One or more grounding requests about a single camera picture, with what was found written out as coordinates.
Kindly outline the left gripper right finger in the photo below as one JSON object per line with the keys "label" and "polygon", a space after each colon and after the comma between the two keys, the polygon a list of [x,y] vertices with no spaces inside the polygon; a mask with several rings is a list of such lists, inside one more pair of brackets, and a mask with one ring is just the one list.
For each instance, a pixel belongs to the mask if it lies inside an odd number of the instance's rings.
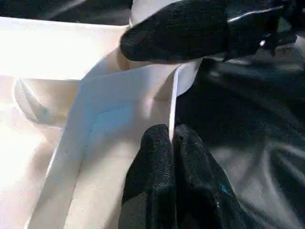
{"label": "left gripper right finger", "polygon": [[179,228],[249,228],[249,219],[226,174],[198,134],[186,125],[178,125],[173,147]]}

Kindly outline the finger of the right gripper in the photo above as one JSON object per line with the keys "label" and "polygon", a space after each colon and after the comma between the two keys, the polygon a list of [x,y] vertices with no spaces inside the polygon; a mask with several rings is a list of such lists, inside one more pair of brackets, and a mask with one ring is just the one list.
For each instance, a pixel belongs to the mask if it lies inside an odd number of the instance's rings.
{"label": "finger of the right gripper", "polygon": [[120,50],[135,62],[184,62],[228,50],[224,0],[171,3],[123,34]]}

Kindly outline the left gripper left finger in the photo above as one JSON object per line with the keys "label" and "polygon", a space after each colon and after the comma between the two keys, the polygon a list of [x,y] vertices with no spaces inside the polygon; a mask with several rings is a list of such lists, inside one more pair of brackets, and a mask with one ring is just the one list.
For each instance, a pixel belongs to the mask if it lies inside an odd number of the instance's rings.
{"label": "left gripper left finger", "polygon": [[148,128],[125,178],[120,229],[175,229],[173,149],[164,124]]}

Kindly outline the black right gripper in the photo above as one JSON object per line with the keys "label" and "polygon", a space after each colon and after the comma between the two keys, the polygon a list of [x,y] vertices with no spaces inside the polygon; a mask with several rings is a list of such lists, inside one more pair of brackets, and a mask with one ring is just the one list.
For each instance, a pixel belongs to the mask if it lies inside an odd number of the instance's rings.
{"label": "black right gripper", "polygon": [[294,42],[288,19],[296,9],[295,0],[227,0],[230,36],[224,59],[252,55],[260,48],[274,53],[276,47]]}

